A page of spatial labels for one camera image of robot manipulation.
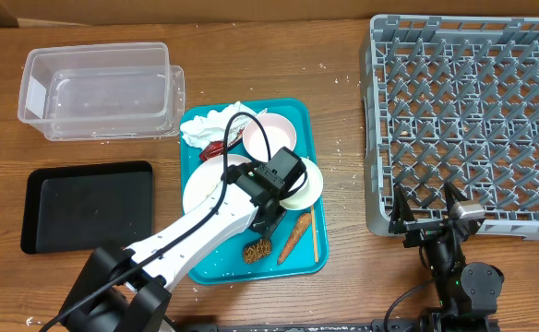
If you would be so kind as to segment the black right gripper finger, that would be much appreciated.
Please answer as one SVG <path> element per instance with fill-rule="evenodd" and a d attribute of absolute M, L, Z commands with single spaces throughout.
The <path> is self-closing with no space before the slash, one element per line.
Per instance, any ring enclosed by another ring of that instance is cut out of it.
<path fill-rule="evenodd" d="M 443 185 L 444 197 L 448 215 L 451 216 L 451 210 L 457 202 L 466 201 L 467 197 L 450 181 Z"/>
<path fill-rule="evenodd" d="M 404 191 L 398 185 L 395 185 L 393 192 L 394 199 L 393 209 L 391 213 L 391 221 L 394 223 L 415 221 L 415 217 L 412 213 L 411 208 L 409 207 Z"/>

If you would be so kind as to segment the pink bowl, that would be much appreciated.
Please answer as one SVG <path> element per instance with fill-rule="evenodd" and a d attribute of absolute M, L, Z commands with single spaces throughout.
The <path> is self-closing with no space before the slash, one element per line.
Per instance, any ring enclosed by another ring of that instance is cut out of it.
<path fill-rule="evenodd" d="M 292 123 L 282 115 L 276 113 L 264 113 L 257 117 L 261 123 L 267 139 L 271 156 L 274 156 L 280 148 L 294 150 L 297 134 Z M 243 132 L 243 143 L 246 152 L 258 161 L 268 161 L 268 152 L 265 138 L 260 127 L 251 121 Z"/>

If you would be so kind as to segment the pale green saucer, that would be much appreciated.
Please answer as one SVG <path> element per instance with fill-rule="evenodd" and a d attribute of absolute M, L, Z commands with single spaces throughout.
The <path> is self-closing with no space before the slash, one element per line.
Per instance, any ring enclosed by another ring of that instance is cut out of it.
<path fill-rule="evenodd" d="M 280 202 L 281 206 L 287 210 L 310 208 L 320 198 L 323 191 L 324 181 L 319 167 L 307 158 L 302 158 L 302 162 L 306 167 L 306 181 L 293 196 Z"/>

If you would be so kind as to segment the red ketchup packet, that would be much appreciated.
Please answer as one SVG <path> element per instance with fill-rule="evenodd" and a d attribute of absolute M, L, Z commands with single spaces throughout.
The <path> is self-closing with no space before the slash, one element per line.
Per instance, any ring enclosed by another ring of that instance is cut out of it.
<path fill-rule="evenodd" d="M 225 148 L 230 151 L 242 142 L 242 137 L 243 129 L 240 129 L 238 131 L 238 135 L 235 138 L 230 138 L 227 143 L 224 143 L 222 140 L 209 143 L 206 148 L 199 153 L 199 159 L 201 161 L 207 161 L 211 158 L 222 155 Z"/>

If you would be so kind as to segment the large white plate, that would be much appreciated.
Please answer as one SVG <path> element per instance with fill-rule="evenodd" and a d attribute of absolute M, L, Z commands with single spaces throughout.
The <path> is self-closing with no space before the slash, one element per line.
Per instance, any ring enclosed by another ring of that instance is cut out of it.
<path fill-rule="evenodd" d="M 217 187 L 222 187 L 223 156 L 216 156 L 199 165 L 187 179 L 183 189 L 182 207 L 185 214 L 204 202 Z M 236 184 L 230 184 L 224 203 L 250 209 L 250 197 Z"/>

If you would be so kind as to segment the white napkin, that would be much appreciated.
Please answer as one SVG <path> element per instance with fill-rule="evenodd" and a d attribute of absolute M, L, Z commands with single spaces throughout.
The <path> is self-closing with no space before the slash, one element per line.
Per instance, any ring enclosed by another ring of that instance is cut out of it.
<path fill-rule="evenodd" d="M 205 115 L 196 115 L 192 120 L 181 124 L 182 139 L 189 147 L 204 150 L 213 142 L 223 141 L 226 126 L 236 113 L 249 113 L 259 116 L 267 111 L 268 109 L 263 109 L 257 113 L 240 101 L 229 104 L 221 111 L 212 109 Z"/>

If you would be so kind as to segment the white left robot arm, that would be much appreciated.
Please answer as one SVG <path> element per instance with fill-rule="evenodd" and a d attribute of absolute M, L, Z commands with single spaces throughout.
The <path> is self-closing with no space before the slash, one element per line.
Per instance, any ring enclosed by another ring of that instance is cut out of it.
<path fill-rule="evenodd" d="M 166 229 L 122 249 L 91 253 L 58 315 L 43 326 L 69 331 L 158 331 L 177 283 L 220 244 L 245 230 L 268 239 L 285 214 L 280 202 L 306 167 L 281 148 L 266 162 L 223 165 L 220 183 Z"/>

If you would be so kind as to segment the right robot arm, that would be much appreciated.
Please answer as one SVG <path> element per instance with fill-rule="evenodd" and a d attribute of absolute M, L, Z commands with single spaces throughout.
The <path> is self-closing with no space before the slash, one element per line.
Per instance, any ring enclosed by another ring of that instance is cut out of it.
<path fill-rule="evenodd" d="M 403 246 L 417 247 L 431 279 L 406 291 L 389 307 L 382 321 L 385 331 L 499 332 L 497 311 L 504 274 L 487 263 L 466 261 L 461 244 L 476 234 L 485 221 L 485 209 L 468 199 L 451 182 L 443 185 L 447 215 L 419 222 L 402 188 L 393 188 L 389 232 L 405 236 Z M 410 322 L 390 321 L 395 307 L 428 286 L 436 288 L 438 308 L 426 308 Z"/>

